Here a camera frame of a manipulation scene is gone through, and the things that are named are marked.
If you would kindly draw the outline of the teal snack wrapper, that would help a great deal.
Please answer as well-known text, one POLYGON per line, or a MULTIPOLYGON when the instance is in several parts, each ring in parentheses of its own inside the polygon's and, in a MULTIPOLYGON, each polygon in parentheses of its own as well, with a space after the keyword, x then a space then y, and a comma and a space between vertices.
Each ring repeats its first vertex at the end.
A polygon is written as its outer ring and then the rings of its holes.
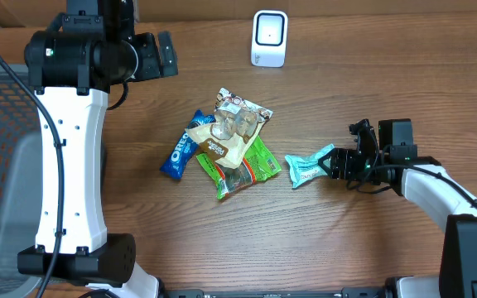
POLYGON ((335 145, 330 144, 308 157, 285 155, 285 160, 289 165, 292 188, 296 189, 317 177, 328 176, 326 170, 320 167, 319 160, 334 149, 335 145))

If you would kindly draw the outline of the green snack bag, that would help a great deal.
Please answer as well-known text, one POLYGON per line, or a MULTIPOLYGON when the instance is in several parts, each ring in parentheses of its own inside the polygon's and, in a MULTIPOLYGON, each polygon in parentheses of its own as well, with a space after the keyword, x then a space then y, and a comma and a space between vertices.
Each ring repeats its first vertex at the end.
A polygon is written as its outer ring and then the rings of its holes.
POLYGON ((282 170, 260 137, 255 139, 242 163, 235 169, 217 164, 206 153, 200 153, 196 159, 215 183, 217 199, 224 199, 250 185, 269 180, 282 170))

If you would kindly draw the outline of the beige brown pastry bag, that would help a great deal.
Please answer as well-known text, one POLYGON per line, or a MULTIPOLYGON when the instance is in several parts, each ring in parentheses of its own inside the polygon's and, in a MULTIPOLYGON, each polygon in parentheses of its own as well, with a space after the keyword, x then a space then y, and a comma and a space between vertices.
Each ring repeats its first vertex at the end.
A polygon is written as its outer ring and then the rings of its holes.
POLYGON ((235 169, 272 115, 271 109, 221 88, 214 105, 215 121, 185 132, 212 161, 235 169))

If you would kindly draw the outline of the blue Oreo cookie pack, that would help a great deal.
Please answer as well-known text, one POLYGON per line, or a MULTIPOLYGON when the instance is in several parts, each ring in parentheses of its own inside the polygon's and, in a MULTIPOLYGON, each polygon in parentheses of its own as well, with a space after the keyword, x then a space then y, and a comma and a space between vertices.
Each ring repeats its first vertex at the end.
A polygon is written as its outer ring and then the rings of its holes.
MULTIPOLYGON (((214 121, 214 115, 204 115, 203 112, 198 109, 186 128, 192 129, 208 123, 213 123, 214 121)), ((198 144, 189 137, 187 132, 183 132, 172 153, 160 167, 160 171, 173 179, 180 180, 189 159, 195 154, 197 149, 198 144)))

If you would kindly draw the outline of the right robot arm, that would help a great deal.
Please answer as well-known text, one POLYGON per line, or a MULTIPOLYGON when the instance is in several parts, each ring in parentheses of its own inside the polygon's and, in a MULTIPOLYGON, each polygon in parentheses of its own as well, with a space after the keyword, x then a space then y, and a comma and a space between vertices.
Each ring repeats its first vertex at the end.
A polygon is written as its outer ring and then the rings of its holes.
POLYGON ((456 183, 439 161, 419 156, 409 119, 373 128, 363 119, 349 125, 354 149, 335 148, 318 160, 349 190, 369 183, 393 190, 422 209, 444 232, 438 276, 390 277, 381 287, 349 288, 344 297, 477 297, 477 198, 456 183))

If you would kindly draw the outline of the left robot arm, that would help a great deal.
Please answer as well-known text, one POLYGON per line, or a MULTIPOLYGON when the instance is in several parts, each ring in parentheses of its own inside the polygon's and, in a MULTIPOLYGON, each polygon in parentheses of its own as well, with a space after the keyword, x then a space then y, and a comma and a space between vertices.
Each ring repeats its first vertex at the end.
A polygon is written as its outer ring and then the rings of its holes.
POLYGON ((132 1, 70 1, 25 49, 39 102, 42 201, 33 246, 19 252, 21 274, 87 286, 92 296, 163 297, 136 262, 134 237, 104 222, 102 131, 115 84, 174 76, 171 36, 138 34, 132 1))

